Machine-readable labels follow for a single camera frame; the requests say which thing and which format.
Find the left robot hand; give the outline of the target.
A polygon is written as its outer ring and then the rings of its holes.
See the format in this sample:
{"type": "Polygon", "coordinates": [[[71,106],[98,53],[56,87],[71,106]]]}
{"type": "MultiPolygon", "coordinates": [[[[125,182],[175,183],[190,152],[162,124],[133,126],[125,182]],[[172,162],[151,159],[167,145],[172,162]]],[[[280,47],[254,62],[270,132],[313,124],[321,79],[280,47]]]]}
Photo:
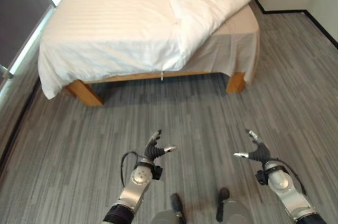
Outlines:
{"type": "Polygon", "coordinates": [[[153,162],[156,158],[163,156],[166,153],[177,150],[177,146],[169,146],[165,148],[157,147],[157,142],[161,137],[162,130],[157,130],[149,139],[144,150],[144,158],[153,162]]]}

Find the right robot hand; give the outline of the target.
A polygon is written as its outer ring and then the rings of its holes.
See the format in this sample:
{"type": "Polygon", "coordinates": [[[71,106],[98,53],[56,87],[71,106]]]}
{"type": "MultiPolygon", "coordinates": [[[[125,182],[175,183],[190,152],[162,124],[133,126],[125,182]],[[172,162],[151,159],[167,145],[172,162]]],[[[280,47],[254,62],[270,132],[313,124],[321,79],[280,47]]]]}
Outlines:
{"type": "Polygon", "coordinates": [[[252,130],[245,129],[246,133],[252,138],[252,142],[257,146],[256,150],[245,153],[233,153],[233,156],[239,157],[239,158],[246,158],[249,160],[265,163],[268,162],[268,160],[271,157],[270,150],[267,147],[267,145],[261,140],[261,138],[252,130]]]}

